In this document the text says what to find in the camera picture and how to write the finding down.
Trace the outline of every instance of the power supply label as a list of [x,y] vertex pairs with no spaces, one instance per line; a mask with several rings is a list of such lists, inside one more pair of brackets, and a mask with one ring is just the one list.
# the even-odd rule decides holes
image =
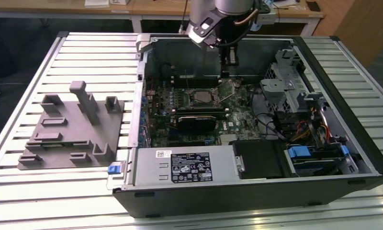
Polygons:
[[207,152],[171,154],[171,182],[212,181],[211,162]]

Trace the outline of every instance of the slotted aluminum surface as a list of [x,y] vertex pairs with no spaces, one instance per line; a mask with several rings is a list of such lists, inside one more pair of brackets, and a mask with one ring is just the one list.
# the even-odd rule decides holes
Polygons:
[[[383,185],[325,206],[132,219],[106,189],[106,167],[35,171],[15,168],[42,112],[37,102],[46,92],[58,93],[62,100],[75,100],[66,91],[73,80],[87,82],[95,98],[116,95],[126,101],[118,160],[124,158],[132,106],[130,84],[135,81],[134,41],[135,34],[102,33],[70,33],[66,39],[57,39],[34,77],[37,82],[30,85],[31,95],[25,106],[19,102],[14,124],[3,128],[0,136],[0,229],[383,229]],[[305,42],[383,151],[380,89],[329,39],[307,38]],[[316,88],[309,74],[307,77]]]

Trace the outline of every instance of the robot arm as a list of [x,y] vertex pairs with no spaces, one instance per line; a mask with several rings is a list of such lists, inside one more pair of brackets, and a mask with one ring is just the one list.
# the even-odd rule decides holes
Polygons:
[[239,65],[238,41],[252,23],[272,23],[274,19],[275,13],[262,0],[191,0],[187,35],[199,47],[218,47],[220,77],[227,77],[230,66]]

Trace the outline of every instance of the wooden desk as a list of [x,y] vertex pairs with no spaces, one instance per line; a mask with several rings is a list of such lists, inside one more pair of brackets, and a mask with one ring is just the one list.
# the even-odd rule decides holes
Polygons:
[[107,8],[85,8],[85,0],[0,0],[0,12],[114,14],[130,13],[134,0],[127,5],[110,5]]
[[[142,20],[180,20],[184,0],[131,0],[127,5],[111,4],[108,8],[85,9],[85,0],[0,0],[0,17],[9,18],[69,18],[69,19],[128,19],[132,31],[142,32]],[[311,35],[324,17],[321,12],[295,9],[275,9],[278,23],[305,24],[301,35]]]

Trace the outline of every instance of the blue latch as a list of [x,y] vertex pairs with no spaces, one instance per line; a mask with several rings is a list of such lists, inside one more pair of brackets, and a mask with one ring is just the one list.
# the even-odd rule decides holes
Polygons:
[[343,155],[347,155],[349,153],[349,150],[347,149],[345,145],[340,145],[340,150],[343,152]]
[[119,165],[108,165],[107,174],[108,175],[120,174],[120,166]]
[[292,146],[288,150],[288,157],[308,157],[311,153],[308,152],[307,146]]

